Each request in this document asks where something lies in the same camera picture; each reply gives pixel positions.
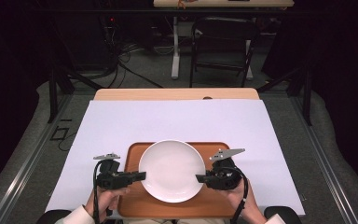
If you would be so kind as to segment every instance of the black curtain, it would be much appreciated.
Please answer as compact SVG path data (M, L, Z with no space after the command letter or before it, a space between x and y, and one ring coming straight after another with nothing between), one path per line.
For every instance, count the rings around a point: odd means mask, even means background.
M358 174L358 1L296 0L292 10L299 8L328 10L336 17L284 20L263 71L281 77L300 66L310 50L317 52L312 88L324 98L339 150ZM330 37L312 49L313 41Z
M0 1L0 172L33 117L36 88L48 80L31 27L17 3Z

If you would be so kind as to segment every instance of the gray floor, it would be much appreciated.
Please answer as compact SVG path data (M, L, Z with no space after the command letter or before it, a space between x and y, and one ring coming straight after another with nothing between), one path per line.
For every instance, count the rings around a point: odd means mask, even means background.
M268 79L260 72L269 50L271 37L262 39L252 62L254 79L246 87L259 87ZM171 54L157 54L136 50L126 65L164 88L188 86L189 53L182 48L180 76L171 79ZM222 79L205 77L213 71L204 70L196 79L195 87L223 87L238 84L235 76ZM113 75L94 79L107 86ZM76 93L62 96L61 113L52 124L49 116L48 83L38 92L40 100L28 129L24 133L5 170L0 175L0 223L35 223L45 211L49 194L55 187L78 126L94 91L74 81ZM155 88L141 78L122 69L112 88ZM297 98L284 93L286 83L272 91L260 94L275 128L282 152L295 181L306 210L303 223L358 223L358 177L342 159L335 143L334 129L324 108L324 101L316 93L311 99L312 127L305 125L298 114ZM70 137L64 141L50 140L56 127L67 128Z

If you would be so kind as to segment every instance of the black cable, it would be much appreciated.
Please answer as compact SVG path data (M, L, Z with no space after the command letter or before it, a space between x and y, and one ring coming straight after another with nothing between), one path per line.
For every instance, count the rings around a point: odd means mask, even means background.
M246 198L248 197L248 192L249 192L248 178L246 178L246 175L238 167L219 167L219 169L220 170L232 170L232 171L238 172L238 173L240 173L240 175L243 179L243 184L244 184L243 198L242 198L240 204L238 204L237 210L235 211L233 218L230 220L230 224L235 224L235 223L237 223L237 220L241 214L241 211L245 208Z
M37 0L36 0L36 3L37 3L41 8L43 8L42 5L41 5ZM50 7L49 1L46 1L46 3L47 3L47 7ZM61 41L61 43L64 45L65 50L66 50L66 52L68 53L68 55L69 55L70 60L72 61L72 63L73 63L73 64L77 63L77 67L79 67L80 70L82 70L82 71L87 71L87 70L80 64L80 62L77 61L77 59L76 59L74 53L70 50L69 46L68 46L68 45L65 43L65 41L63 40L63 37L62 37L60 31L59 31L58 28L57 28L57 25L56 25L56 23L55 23L55 20L49 19L48 22L49 22L49 24L51 25L52 29L54 30L55 35L59 38L59 40ZM114 63L113 63L113 64L109 64L109 67L108 67L105 71L103 71L101 74L97 74L97 75L93 75L93 76L87 76L87 79L93 80L93 79L97 79L97 78L101 78L101 77L107 77L107 76L109 76L110 74L112 74L112 73L115 71L116 68L117 68L117 64L114 64ZM76 80L78 80L77 77L70 76L70 78L71 78L71 79L76 79Z
M155 85L155 86L157 86L157 87L159 87L159 88L164 88L164 87L162 87L161 85L159 85L158 83L156 83L156 82L154 82L154 81L148 79L147 77L143 77L142 75L139 75L139 74L137 74L137 73L132 72L132 71L130 70L130 68L128 68L128 67L127 67L126 65L124 65L122 62L118 62L118 65L119 65L120 67L124 68L125 70L127 70L127 71L133 73L133 74L136 75L137 77L140 77L141 79L146 80L147 82L149 82L149 83L151 83L151 84L153 84L153 85Z
M116 68L115 76L113 77L113 79L112 79L112 81L110 82L110 84L107 86L107 89L110 89L110 88L112 87L113 83L116 81L117 74L118 74L118 68Z
M68 139L69 137L74 136L75 134L77 134L77 132L71 133L71 134L69 134L68 136L66 136L64 139L62 139L61 142L58 144L58 148L59 148L61 151L69 151L71 148L70 148L70 147L69 147L69 148L62 148L62 147L61 147L61 143L62 143L63 141L65 141L66 139Z
M120 84L118 84L117 89L121 87L121 84L123 84L124 79L126 78L126 74L127 74L127 70L124 70L124 75L123 75L123 78L121 79Z
M103 161L98 161L97 164L95 165L94 168L94 174L93 174L93 178L92 178L92 184L93 184L93 191L94 191L94 213L92 218L94 219L95 224L100 224L100 211L98 208L98 190L97 190L97 170L98 170L98 166L102 163Z
M126 49L126 50L122 49L121 51L122 51L122 53L118 56L118 59L121 60L123 63L129 62L129 61L130 61L130 58L131 58L131 50L129 50L129 49ZM128 59L127 59L127 60L123 60L123 59L122 59L123 56L127 56Z

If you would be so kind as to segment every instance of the dark background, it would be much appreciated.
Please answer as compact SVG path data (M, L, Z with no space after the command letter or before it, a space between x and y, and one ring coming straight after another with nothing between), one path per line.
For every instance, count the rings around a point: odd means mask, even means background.
M90 1L77 2L77 7L95 7ZM301 64L318 35L333 37L318 50L318 60L312 67L313 89L324 98L339 149L358 174L358 2L335 7L346 2L350 1L296 0L291 10L339 9L340 20L283 20L263 70L272 78L282 76ZM19 1L0 0L0 172L32 118L38 101L36 88L48 80L52 58L69 67L100 68L109 64L109 50L98 18L57 19L60 37L47 22L26 14ZM325 33L326 25L330 25L329 34ZM67 26L78 29L65 32ZM145 35L144 44L152 43L150 30L145 30Z

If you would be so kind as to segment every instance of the desk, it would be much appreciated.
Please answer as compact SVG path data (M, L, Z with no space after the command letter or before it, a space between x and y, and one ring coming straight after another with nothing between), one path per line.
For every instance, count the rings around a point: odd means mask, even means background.
M198 0L185 2L186 7L292 7L293 0L250 0L250 1L228 1L228 0ZM154 7L178 7L178 0L154 0ZM178 47L178 20L173 18L173 62L172 78L179 78L179 47ZM253 77L249 69L248 78Z
M204 97L213 99L201 100ZM88 199L94 156L117 153L122 171L132 144L164 139L245 147L246 152L233 159L252 180L260 209L285 205L305 215L264 103L255 90L241 88L99 90L89 103L47 211L73 210ZM115 211L114 217L121 215Z

